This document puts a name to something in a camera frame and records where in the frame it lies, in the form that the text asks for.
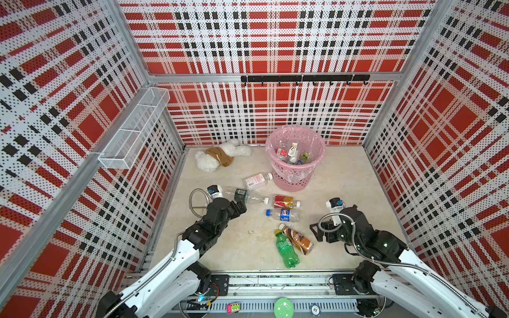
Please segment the brown label drink bottle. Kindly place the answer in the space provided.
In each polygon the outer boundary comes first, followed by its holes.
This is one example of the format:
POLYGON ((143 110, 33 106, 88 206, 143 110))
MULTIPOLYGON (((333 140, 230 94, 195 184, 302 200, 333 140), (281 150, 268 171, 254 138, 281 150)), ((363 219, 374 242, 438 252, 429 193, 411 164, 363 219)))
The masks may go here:
POLYGON ((302 233, 284 224, 280 224, 278 228, 303 255, 308 255, 312 251, 313 242, 302 233))

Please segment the large pale green bottle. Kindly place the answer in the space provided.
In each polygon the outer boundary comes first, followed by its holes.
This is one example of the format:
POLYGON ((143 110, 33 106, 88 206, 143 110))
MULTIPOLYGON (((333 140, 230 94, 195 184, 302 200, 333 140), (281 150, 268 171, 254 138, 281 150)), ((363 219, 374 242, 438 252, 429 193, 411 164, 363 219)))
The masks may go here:
POLYGON ((308 152, 305 152, 303 153, 300 158, 298 159, 297 163, 299 165, 302 165, 302 164, 307 164, 308 163, 308 160, 310 158, 310 154, 308 152))

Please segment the white label tea bottle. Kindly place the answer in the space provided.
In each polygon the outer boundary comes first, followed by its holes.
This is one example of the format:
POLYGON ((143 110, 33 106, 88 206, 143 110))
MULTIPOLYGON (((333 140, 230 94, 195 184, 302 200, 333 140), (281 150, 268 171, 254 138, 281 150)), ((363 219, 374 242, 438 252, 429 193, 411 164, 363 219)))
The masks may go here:
POLYGON ((288 150, 288 161, 289 164, 296 164, 299 159, 298 143, 294 142, 290 145, 288 150))

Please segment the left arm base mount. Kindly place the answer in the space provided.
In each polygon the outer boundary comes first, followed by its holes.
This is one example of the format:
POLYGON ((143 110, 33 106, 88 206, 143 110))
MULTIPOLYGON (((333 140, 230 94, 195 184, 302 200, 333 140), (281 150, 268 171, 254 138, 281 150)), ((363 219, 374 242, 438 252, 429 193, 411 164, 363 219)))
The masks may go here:
POLYGON ((189 266, 187 270, 197 276, 198 288, 186 300, 186 310, 208 310, 218 297, 228 294, 229 275, 213 275, 210 269, 199 262, 189 266))

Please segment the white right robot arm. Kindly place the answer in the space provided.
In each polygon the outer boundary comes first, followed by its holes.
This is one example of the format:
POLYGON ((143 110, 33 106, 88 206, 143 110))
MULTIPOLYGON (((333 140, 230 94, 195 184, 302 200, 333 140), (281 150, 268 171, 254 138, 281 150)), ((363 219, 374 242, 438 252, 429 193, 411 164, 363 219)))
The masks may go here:
POLYGON ((374 292, 418 317, 507 317, 453 286, 394 234, 374 229, 355 205, 333 208, 310 229, 318 241, 332 236, 363 259, 352 275, 359 294, 374 292))

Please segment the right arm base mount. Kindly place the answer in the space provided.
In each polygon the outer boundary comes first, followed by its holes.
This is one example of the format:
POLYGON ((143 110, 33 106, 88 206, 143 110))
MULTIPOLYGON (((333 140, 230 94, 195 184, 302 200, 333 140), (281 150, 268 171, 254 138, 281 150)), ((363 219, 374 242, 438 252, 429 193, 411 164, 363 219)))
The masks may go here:
POLYGON ((381 300, 371 287, 380 271, 379 266, 364 260, 352 273, 333 274, 330 283, 336 295, 360 296, 356 312, 359 317, 378 317, 387 305, 387 300, 381 300))

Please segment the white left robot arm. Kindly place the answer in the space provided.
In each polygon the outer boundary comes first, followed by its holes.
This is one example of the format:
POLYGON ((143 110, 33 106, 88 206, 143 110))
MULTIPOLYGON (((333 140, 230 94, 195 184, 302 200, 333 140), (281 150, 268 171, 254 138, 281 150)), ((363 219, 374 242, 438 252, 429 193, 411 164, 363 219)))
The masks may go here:
POLYGON ((212 196, 206 213, 177 234, 174 248, 154 268, 116 294, 99 301, 96 317, 162 317, 187 297, 205 294, 212 272, 199 263, 232 219, 247 212, 243 199, 230 201, 222 193, 212 196))

